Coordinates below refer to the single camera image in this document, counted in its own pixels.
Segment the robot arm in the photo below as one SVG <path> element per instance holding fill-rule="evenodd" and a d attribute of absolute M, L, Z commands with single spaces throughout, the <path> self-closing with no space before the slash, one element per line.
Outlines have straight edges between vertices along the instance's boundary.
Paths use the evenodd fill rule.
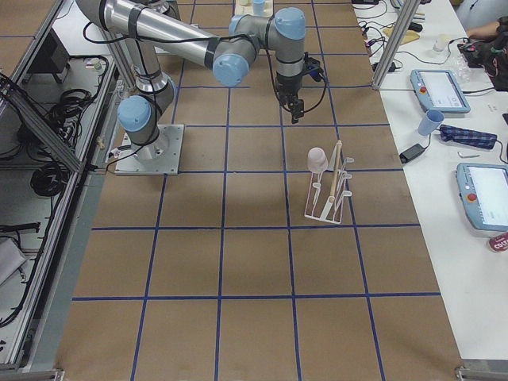
<path fill-rule="evenodd" d="M 76 1 L 83 14 L 99 28 L 130 37 L 125 42 L 137 72 L 137 87 L 143 93 L 157 94 L 159 110 L 164 111 L 171 104 L 174 88 L 160 70 L 154 47 L 208 67 L 227 87 L 243 80 L 260 48 L 265 48 L 275 50 L 275 93 L 280 105 L 291 112 L 293 123 L 303 116 L 303 100 L 298 98 L 302 77 L 322 70 L 319 62 L 304 53 L 305 18 L 301 10 L 282 9 L 271 18 L 235 16 L 229 27 L 230 35 L 235 36 L 231 38 L 217 37 L 142 2 Z"/>

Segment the cardboard floor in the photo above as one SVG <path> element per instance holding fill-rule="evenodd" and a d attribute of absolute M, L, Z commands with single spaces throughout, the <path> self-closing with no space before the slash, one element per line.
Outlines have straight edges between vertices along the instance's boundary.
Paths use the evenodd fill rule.
<path fill-rule="evenodd" d="M 292 125 L 266 56 L 237 88 L 171 56 L 177 176 L 106 176 L 56 366 L 69 381 L 437 381 L 460 357 L 351 4 L 306 15 L 330 81 Z M 179 2 L 227 33 L 233 5 Z M 305 81 L 313 105 L 321 83 Z M 306 155 L 355 163 L 343 225 L 303 217 Z"/>

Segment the metal frame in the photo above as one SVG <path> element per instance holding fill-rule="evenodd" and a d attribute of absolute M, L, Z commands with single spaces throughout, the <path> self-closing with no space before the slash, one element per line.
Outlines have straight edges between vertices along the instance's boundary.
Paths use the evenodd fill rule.
<path fill-rule="evenodd" d="M 416 9 L 420 5 L 420 0 L 405 0 L 404 6 L 400 10 L 397 22 L 395 23 L 394 32 L 391 34 L 388 44 L 383 50 L 383 55 L 379 60 L 378 66 L 375 69 L 374 77 L 372 78 L 372 87 L 379 90 L 384 77 L 390 69 L 391 63 L 395 57 L 398 47 L 402 43 L 404 36 L 413 20 Z"/>
<path fill-rule="evenodd" d="M 475 381 L 508 381 L 508 373 L 500 373 L 497 371 L 473 371 L 466 368 L 457 368 L 455 370 L 456 377 L 459 380 L 475 380 Z"/>
<path fill-rule="evenodd" d="M 117 91 L 114 91 L 104 120 L 100 124 L 101 136 L 104 136 L 105 141 L 113 139 L 119 103 L 120 97 Z M 96 149 L 90 162 L 97 167 L 103 167 L 109 151 Z M 52 287 L 44 304 L 40 328 L 33 340 L 26 365 L 30 371 L 43 371 L 53 367 L 105 178 L 102 173 L 91 172 L 84 181 L 82 193 L 67 229 L 67 238 L 61 249 Z"/>
<path fill-rule="evenodd" d="M 44 20 L 43 24 L 39 28 L 39 31 L 37 32 L 37 35 L 34 37 L 33 43 L 31 43 L 29 50 L 27 51 L 21 62 L 18 64 L 16 69 L 14 69 L 13 74 L 10 76 L 10 78 L 14 82 L 17 82 L 23 76 L 23 74 L 28 69 L 29 65 L 35 59 L 36 53 L 38 52 L 40 46 L 44 42 L 44 39 L 46 38 L 46 36 L 49 33 L 49 30 L 52 27 L 53 19 L 56 17 L 56 15 L 58 15 L 63 4 L 64 0 L 59 0 L 58 2 L 55 2 L 54 6 L 49 11 L 46 20 Z"/>
<path fill-rule="evenodd" d="M 169 147 L 160 157 L 153 160 L 139 160 L 133 154 L 132 149 L 121 152 L 116 166 L 116 175 L 178 175 L 180 153 L 184 125 L 159 125 L 160 133 L 169 140 Z M 130 145 L 130 139 L 125 134 L 123 143 Z"/>
<path fill-rule="evenodd" d="M 64 373 L 61 370 L 11 373 L 0 375 L 0 381 L 63 381 Z"/>
<path fill-rule="evenodd" d="M 9 99 L 16 106 L 23 118 L 27 121 L 26 126 L 35 136 L 46 144 L 49 150 L 59 159 L 65 166 L 73 172 L 81 172 L 83 164 L 80 163 L 74 152 L 55 134 L 48 123 L 40 117 L 40 115 L 28 104 L 18 91 L 14 89 L 0 88 L 9 94 Z"/>

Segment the blue cup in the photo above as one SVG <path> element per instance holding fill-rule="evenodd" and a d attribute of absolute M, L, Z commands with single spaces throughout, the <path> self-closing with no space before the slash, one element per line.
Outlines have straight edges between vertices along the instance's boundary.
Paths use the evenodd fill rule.
<path fill-rule="evenodd" d="M 254 16 L 264 16 L 264 0 L 252 0 L 252 13 Z"/>
<path fill-rule="evenodd" d="M 444 119 L 445 116 L 441 111 L 427 111 L 418 126 L 418 133 L 422 136 L 429 135 L 434 129 L 439 128 Z"/>

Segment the white cup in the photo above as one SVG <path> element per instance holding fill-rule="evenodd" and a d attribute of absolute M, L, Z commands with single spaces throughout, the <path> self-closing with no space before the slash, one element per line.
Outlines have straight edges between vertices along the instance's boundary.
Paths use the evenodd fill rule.
<path fill-rule="evenodd" d="M 448 45 L 448 42 L 450 42 L 451 39 L 452 38 L 448 34 L 440 34 L 439 36 L 437 36 L 437 40 L 434 43 L 434 46 L 432 47 L 432 49 L 435 52 L 444 51 Z"/>
<path fill-rule="evenodd" d="M 264 16 L 264 0 L 252 0 L 252 13 L 254 16 Z"/>

